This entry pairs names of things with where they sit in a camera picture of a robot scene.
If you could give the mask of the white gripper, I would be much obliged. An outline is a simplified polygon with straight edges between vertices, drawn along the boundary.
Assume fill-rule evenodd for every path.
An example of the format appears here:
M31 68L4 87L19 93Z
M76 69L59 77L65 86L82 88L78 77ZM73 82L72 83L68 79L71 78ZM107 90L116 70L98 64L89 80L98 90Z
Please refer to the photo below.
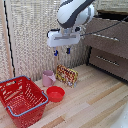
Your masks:
M64 45L77 44L80 41L79 32L71 32L66 29L64 33L61 33L60 29L52 29L47 33L47 45L49 47L57 47ZM66 54L71 53L71 47L67 48ZM58 56L59 52L54 48L54 56Z

